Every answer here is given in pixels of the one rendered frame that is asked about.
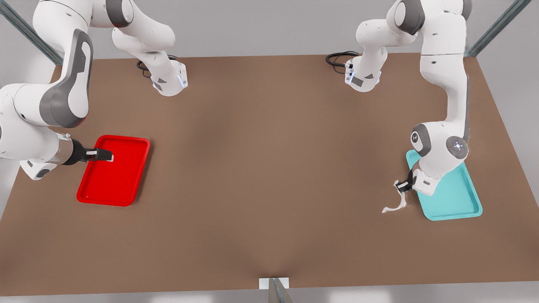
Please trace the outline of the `teal plastic tray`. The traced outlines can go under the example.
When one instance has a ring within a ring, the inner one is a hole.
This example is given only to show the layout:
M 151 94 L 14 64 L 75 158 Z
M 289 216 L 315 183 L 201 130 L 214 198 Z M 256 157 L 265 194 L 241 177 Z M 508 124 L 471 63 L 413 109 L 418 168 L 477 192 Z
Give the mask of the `teal plastic tray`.
M 465 163 L 446 174 L 432 196 L 417 193 L 419 203 L 430 221 L 479 217 L 483 206 Z

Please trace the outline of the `red plastic tray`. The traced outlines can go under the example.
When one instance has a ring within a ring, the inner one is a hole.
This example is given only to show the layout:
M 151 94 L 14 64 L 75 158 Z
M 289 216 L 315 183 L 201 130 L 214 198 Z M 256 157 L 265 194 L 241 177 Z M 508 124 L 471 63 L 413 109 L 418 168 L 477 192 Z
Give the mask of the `red plastic tray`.
M 142 178 L 150 141 L 129 136 L 101 136 L 96 148 L 110 150 L 113 161 L 87 165 L 77 192 L 83 203 L 126 207 L 135 200 Z

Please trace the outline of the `silver frame post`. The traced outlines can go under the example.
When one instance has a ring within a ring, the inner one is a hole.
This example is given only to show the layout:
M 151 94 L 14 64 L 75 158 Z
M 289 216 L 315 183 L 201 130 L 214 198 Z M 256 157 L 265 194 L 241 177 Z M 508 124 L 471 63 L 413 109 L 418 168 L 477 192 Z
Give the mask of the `silver frame post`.
M 259 278 L 259 289 L 268 291 L 268 303 L 294 303 L 288 277 Z
M 62 65 L 63 58 L 49 44 L 40 38 L 29 25 L 5 0 L 0 0 L 0 15 L 42 52 L 54 65 Z
M 464 57 L 477 57 L 531 2 L 512 0 L 497 20 L 465 51 Z

